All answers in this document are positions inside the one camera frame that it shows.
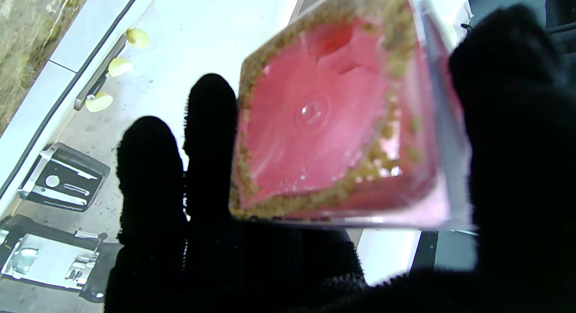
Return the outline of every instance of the black glove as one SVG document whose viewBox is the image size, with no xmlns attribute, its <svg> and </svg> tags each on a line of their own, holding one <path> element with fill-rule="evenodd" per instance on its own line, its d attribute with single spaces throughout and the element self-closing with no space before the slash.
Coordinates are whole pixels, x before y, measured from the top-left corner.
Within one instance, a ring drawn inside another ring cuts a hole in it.
<svg viewBox="0 0 576 313">
<path fill-rule="evenodd" d="M 472 145 L 469 194 L 480 228 L 477 271 L 567 298 L 572 268 L 576 99 L 534 14 L 496 10 L 449 61 Z"/>
<path fill-rule="evenodd" d="M 345 231 L 232 219 L 228 199 L 237 112 L 234 92 L 219 75 L 205 75 L 194 85 L 185 120 L 185 175 L 164 122 L 140 118 L 124 134 L 117 152 L 124 196 L 118 239 L 124 247 L 110 274 L 107 311 L 215 302 L 269 310 L 326 301 L 366 286 Z M 324 286 L 333 289 L 324 295 Z"/>
</svg>

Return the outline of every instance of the clear plastic box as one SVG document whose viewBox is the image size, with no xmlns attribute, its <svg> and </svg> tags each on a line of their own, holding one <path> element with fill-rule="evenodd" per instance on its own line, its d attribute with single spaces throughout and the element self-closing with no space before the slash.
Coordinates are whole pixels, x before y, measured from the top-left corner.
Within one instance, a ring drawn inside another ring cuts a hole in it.
<svg viewBox="0 0 576 313">
<path fill-rule="evenodd" d="M 235 217 L 463 226 L 450 222 L 455 211 L 438 147 L 446 138 L 438 136 L 445 132 L 438 114 L 458 108 L 436 108 L 424 27 L 412 5 L 324 0 L 244 61 Z"/>
</svg>

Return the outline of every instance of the black plastic part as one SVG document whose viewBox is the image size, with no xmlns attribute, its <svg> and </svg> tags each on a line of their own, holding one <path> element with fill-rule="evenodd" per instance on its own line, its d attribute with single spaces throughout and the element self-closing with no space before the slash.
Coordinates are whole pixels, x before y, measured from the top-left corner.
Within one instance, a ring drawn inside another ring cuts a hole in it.
<svg viewBox="0 0 576 313">
<path fill-rule="evenodd" d="M 99 293 L 105 294 L 110 270 L 112 270 L 116 264 L 116 257 L 122 247 L 120 243 L 103 243 L 102 246 L 99 247 L 100 254 L 98 259 L 96 260 L 94 268 L 92 268 L 90 276 L 88 276 L 86 285 L 82 288 L 78 296 L 92 303 L 104 302 L 104 296 L 97 297 L 97 295 Z"/>
<path fill-rule="evenodd" d="M 56 147 L 58 149 L 52 155 L 52 159 L 56 161 L 61 161 L 62 163 L 65 163 L 76 169 L 84 171 L 87 174 L 96 177 L 96 179 L 86 179 L 80 177 L 78 176 L 78 173 L 76 171 L 67 168 L 59 163 L 56 163 L 55 161 L 49 161 L 46 164 L 45 168 L 42 169 L 42 172 L 38 176 L 35 185 L 40 186 L 42 188 L 49 188 L 51 190 L 55 190 L 56 192 L 61 192 L 63 194 L 67 194 L 70 196 L 80 197 L 86 200 L 86 205 L 78 205 L 56 199 L 47 199 L 45 196 L 42 196 L 35 192 L 30 192 L 27 196 L 21 196 L 21 198 L 43 205 L 64 208 L 76 212 L 85 212 L 94 202 L 95 195 L 97 194 L 102 184 L 110 174 L 111 171 L 110 167 L 88 155 L 85 155 L 84 153 L 76 149 L 68 147 L 68 145 L 65 145 L 63 143 L 57 143 Z M 26 180 L 22 182 L 21 186 L 23 186 L 25 182 L 29 180 L 31 173 L 37 166 L 40 158 L 41 158 L 40 156 L 37 158 L 35 165 L 30 169 L 30 171 L 27 174 Z M 60 177 L 61 182 L 72 183 L 74 186 L 78 186 L 79 188 L 88 190 L 90 194 L 88 196 L 84 196 L 78 192 L 71 192 L 70 190 L 64 188 L 63 184 L 59 184 L 58 186 L 55 187 L 49 187 L 45 184 L 45 180 L 50 175 L 57 175 Z"/>
<path fill-rule="evenodd" d="M 32 167 L 30 168 L 28 174 L 26 175 L 26 177 L 22 181 L 22 184 L 20 184 L 21 189 L 24 188 L 24 184 L 26 184 L 26 182 L 30 179 L 30 176 L 32 176 L 32 172 L 34 171 L 34 169 L 36 168 L 36 166 L 38 165 L 38 163 L 40 162 L 41 159 L 42 159 L 42 157 L 39 155 L 38 155 L 38 157 L 36 157 L 36 160 L 32 164 Z"/>
<path fill-rule="evenodd" d="M 107 73 L 108 73 L 107 71 L 103 72 L 103 74 L 99 76 L 99 78 L 96 80 L 96 82 L 94 83 L 92 88 L 90 88 L 90 90 L 88 91 L 88 94 L 93 94 L 94 96 L 96 96 L 96 94 L 98 94 L 98 92 L 102 89 L 102 87 L 106 83 L 106 74 Z"/>
<path fill-rule="evenodd" d="M 42 133 L 42 131 L 44 130 L 44 128 L 46 127 L 46 124 L 48 124 L 49 120 L 52 118 L 52 115 L 56 112 L 56 110 L 58 109 L 60 104 L 62 104 L 62 102 L 64 101 L 64 98 L 66 98 L 66 96 L 68 95 L 70 90 L 72 90 L 72 87 L 74 87 L 76 82 L 78 82 L 80 77 L 84 74 L 84 71 L 86 70 L 88 65 L 90 65 L 90 63 L 92 62 L 92 59 L 94 59 L 95 55 L 99 52 L 100 48 L 104 45 L 106 40 L 112 34 L 113 30 L 116 28 L 116 26 L 118 25 L 120 20 L 122 20 L 122 18 L 128 12 L 130 7 L 132 7 L 132 4 L 134 3 L 134 1 L 136 1 L 136 0 L 130 0 L 130 1 L 128 1 L 126 6 L 124 6 L 124 9 L 122 9 L 122 11 L 115 18 L 114 22 L 110 25 L 110 27 L 108 28 L 106 33 L 103 35 L 102 39 L 100 39 L 100 41 L 98 42 L 98 45 L 94 48 L 92 53 L 90 53 L 90 55 L 87 57 L 86 62 L 84 62 L 82 67 L 80 67 L 80 70 L 78 71 L 78 73 L 74 76 L 74 78 L 72 79 L 70 84 L 68 84 L 66 89 L 62 92 L 62 94 L 60 94 L 58 101 L 56 101 L 56 103 L 50 109 L 49 113 L 42 120 L 42 124 L 38 127 L 38 129 L 34 133 L 34 136 L 30 139 L 30 142 L 28 143 L 26 150 L 22 153 L 18 162 L 14 165 L 14 168 L 12 169 L 12 172 L 10 172 L 9 177 L 6 179 L 6 181 L 4 181 L 4 183 L 0 187 L 0 197 L 4 196 L 4 192 L 6 192 L 6 189 L 12 183 L 12 180 L 14 179 L 14 177 L 16 176 L 16 174 L 18 173 L 18 171 L 22 167 L 24 161 L 26 161 L 26 158 L 28 157 L 32 147 L 34 146 L 34 144 L 38 140 L 38 138 L 39 138 L 40 134 Z"/>
<path fill-rule="evenodd" d="M 420 269 L 434 269 L 437 244 L 438 231 L 422 231 L 414 261 L 412 262 L 412 268 L 410 268 L 411 272 Z"/>
</svg>

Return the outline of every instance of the red liquid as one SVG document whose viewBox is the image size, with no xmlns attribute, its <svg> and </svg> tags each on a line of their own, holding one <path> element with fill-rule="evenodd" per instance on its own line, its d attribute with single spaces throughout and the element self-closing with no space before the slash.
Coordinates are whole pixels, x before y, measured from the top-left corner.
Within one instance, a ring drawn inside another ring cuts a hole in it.
<svg viewBox="0 0 576 313">
<path fill-rule="evenodd" d="M 249 121 L 241 120 L 238 126 L 247 132 L 243 142 L 252 155 L 251 177 L 260 187 L 249 197 L 241 191 L 241 208 L 271 196 L 333 186 L 380 135 L 376 125 L 387 115 L 384 96 L 391 87 L 387 52 L 381 48 L 382 34 L 363 30 L 363 23 L 357 19 L 353 24 L 316 26 L 265 68 L 250 101 Z M 383 178 L 359 183 L 336 208 L 321 205 L 319 211 L 289 217 L 368 215 L 411 205 L 430 194 L 436 186 L 437 154 L 422 47 L 416 47 L 410 63 L 405 78 L 394 83 L 401 112 L 395 134 L 378 141 L 388 157 L 400 157 L 398 175 L 382 172 Z M 416 132 L 410 129 L 415 118 L 420 123 Z M 420 161 L 409 161 L 407 147 L 419 152 Z"/>
</svg>

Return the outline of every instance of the dirt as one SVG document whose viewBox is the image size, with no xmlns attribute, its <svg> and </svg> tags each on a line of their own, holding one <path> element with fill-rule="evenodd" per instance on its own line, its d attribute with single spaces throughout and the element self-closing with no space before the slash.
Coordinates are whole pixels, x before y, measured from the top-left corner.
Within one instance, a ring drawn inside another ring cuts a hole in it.
<svg viewBox="0 0 576 313">
<path fill-rule="evenodd" d="M 86 0 L 0 0 L 0 136 Z"/>
</svg>

